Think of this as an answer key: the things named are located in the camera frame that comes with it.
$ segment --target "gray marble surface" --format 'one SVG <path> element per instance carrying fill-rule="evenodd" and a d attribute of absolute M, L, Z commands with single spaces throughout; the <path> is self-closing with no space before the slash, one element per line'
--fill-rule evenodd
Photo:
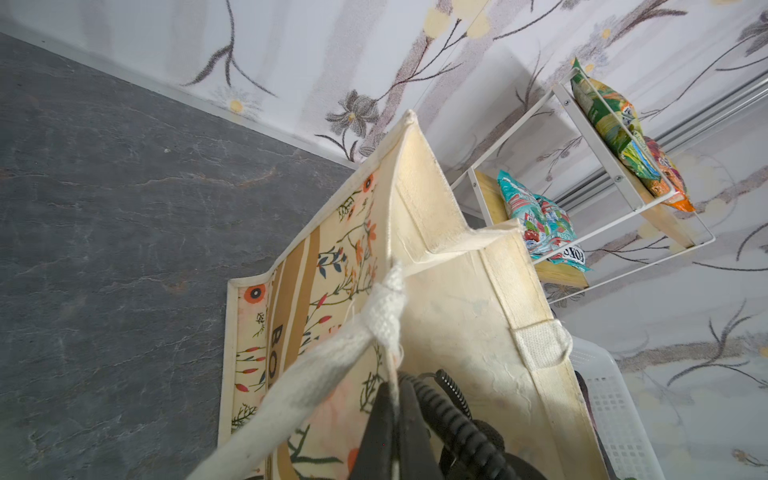
<path fill-rule="evenodd" d="M 183 478 L 227 279 L 352 173 L 0 35 L 0 477 Z"/>

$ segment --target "white plastic basket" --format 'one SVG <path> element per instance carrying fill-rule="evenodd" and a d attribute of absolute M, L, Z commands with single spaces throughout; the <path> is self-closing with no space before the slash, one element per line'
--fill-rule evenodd
<path fill-rule="evenodd" d="M 619 367 L 608 351 L 574 338 L 571 364 L 587 383 L 600 440 L 618 478 L 664 480 Z"/>

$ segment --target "yellow flower center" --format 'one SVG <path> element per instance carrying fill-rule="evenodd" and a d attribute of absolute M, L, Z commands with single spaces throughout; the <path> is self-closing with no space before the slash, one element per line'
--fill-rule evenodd
<path fill-rule="evenodd" d="M 243 104 L 241 104 L 239 100 L 232 100 L 230 102 L 230 110 L 239 114 L 243 111 Z"/>

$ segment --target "canvas bag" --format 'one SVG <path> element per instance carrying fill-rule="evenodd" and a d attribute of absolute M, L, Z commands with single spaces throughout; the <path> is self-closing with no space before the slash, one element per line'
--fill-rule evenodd
<path fill-rule="evenodd" d="M 467 226 L 411 111 L 273 268 L 229 282 L 220 446 L 301 355 L 360 312 L 394 259 L 408 296 L 400 369 L 446 370 L 473 417 L 550 480 L 607 478 L 570 336 L 552 317 L 520 226 Z M 250 477 L 347 478 L 386 380 L 384 355 L 369 348 Z M 437 455 L 442 445 L 432 442 Z"/>

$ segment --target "snack bag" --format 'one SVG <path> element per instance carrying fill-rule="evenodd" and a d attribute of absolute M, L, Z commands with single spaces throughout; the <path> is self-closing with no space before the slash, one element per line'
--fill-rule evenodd
<path fill-rule="evenodd" d="M 496 181 L 502 189 L 507 217 L 520 219 L 520 223 L 525 228 L 523 241 L 528 252 L 541 253 L 541 249 L 545 248 L 550 230 L 538 200 L 523 184 L 503 170 L 498 172 Z"/>
<path fill-rule="evenodd" d="M 665 200 L 664 203 L 670 207 L 682 210 L 683 212 L 696 211 L 693 204 L 691 204 L 690 199 L 686 195 L 688 190 L 685 187 L 685 182 L 683 182 L 683 177 L 680 175 L 677 167 L 675 167 L 672 163 L 672 160 L 670 160 L 667 154 L 665 154 L 661 148 L 659 148 L 659 144 L 657 144 L 653 138 L 645 137 L 644 140 L 645 144 L 648 146 L 648 150 L 659 164 L 659 168 L 662 172 L 664 172 L 664 175 L 667 176 L 670 182 L 672 182 L 674 189 L 677 191 L 676 195 L 673 195 L 669 199 Z M 669 185 L 667 185 L 667 183 L 661 179 L 648 180 L 646 178 L 641 178 L 640 180 L 643 182 L 643 185 L 645 185 L 645 187 L 654 195 L 654 197 L 662 197 L 670 191 Z"/>
<path fill-rule="evenodd" d="M 574 67 L 581 68 L 578 59 L 574 59 Z M 643 140 L 640 120 L 637 119 L 637 112 L 632 104 L 606 84 L 586 77 L 580 71 L 571 79 L 571 88 L 573 88 L 576 103 L 603 137 L 605 144 L 619 157 L 621 163 L 638 178 L 658 180 L 661 175 L 650 160 L 651 154 Z M 610 109 L 605 107 L 600 97 L 605 100 Z M 631 136 L 621 128 L 621 123 L 613 112 L 619 115 Z"/>
<path fill-rule="evenodd" d="M 541 212 L 544 214 L 547 223 L 549 223 L 549 230 L 551 232 L 547 239 L 547 244 L 542 246 L 541 249 L 546 250 L 545 253 L 551 252 L 566 243 L 576 240 L 576 233 L 568 213 L 543 195 L 534 195 L 534 197 L 541 206 Z M 534 258 L 539 258 L 540 256 L 541 254 L 532 255 Z M 578 268 L 582 272 L 591 270 L 587 268 L 585 263 L 584 251 L 577 245 L 571 245 L 562 253 L 550 257 L 548 260 L 552 263 L 566 263 Z"/>

